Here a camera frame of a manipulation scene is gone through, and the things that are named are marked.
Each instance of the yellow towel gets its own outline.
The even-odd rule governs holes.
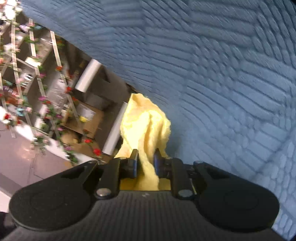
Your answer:
[[[121,190],[159,190],[159,178],[153,167],[153,154],[159,148],[162,156],[170,135],[170,121],[159,107],[142,94],[132,94],[120,126],[123,144],[116,157],[129,157],[138,149],[142,170],[136,179],[123,179]],[[161,189],[170,189],[169,182],[163,181]]]

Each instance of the screw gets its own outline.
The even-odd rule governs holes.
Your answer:
[[[111,194],[111,190],[108,188],[100,188],[96,191],[96,194],[100,197],[107,197]]]
[[[193,192],[188,189],[183,189],[178,192],[178,195],[183,198],[189,198],[193,195]]]

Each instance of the blue blanket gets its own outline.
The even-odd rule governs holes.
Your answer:
[[[258,183],[296,233],[296,8],[290,0],[22,0],[172,122],[168,154]]]

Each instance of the cardboard box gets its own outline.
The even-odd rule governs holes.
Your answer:
[[[79,101],[79,103],[83,104],[84,106],[86,106],[87,108],[89,108],[95,112],[95,115],[93,116],[93,118],[90,121],[87,121],[85,123],[81,123],[82,128],[89,131],[89,133],[87,134],[87,137],[93,139],[99,124],[103,120],[104,113],[103,113],[103,111],[98,110],[88,104],[82,103],[80,101]],[[65,117],[62,121],[62,125],[72,131],[83,134],[82,129],[80,128],[80,124],[77,123],[77,120],[74,116],[71,118]]]

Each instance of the red flower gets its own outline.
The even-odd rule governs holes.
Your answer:
[[[4,116],[4,119],[8,120],[9,118],[10,118],[10,114],[6,113],[5,116]]]
[[[69,93],[69,92],[71,92],[71,91],[72,91],[72,88],[71,88],[71,87],[67,87],[65,93]]]
[[[62,68],[63,68],[62,66],[57,66],[57,67],[56,67],[56,70],[57,70],[57,71],[61,71]]]
[[[90,140],[90,139],[85,139],[84,140],[84,143],[86,143],[86,144],[89,144],[89,143],[91,143],[92,141]]]
[[[100,149],[96,148],[96,149],[94,149],[94,154],[95,154],[96,156],[100,156],[100,155],[102,154],[102,152],[101,152]]]

